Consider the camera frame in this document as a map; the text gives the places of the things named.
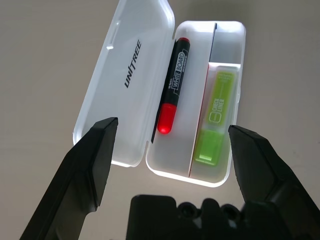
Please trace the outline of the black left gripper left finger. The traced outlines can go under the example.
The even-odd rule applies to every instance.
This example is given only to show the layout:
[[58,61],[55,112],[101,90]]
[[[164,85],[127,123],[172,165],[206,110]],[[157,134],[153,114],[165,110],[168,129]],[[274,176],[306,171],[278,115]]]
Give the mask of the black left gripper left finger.
[[77,240],[85,218],[101,205],[110,172],[118,118],[96,122],[69,150],[22,240]]

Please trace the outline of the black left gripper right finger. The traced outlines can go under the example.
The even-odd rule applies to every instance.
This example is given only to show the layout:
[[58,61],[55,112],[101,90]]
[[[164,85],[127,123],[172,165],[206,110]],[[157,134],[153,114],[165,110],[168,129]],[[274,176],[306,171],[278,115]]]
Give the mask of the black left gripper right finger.
[[270,142],[237,125],[231,125],[228,133],[243,199],[273,204],[295,240],[318,240],[320,210]]

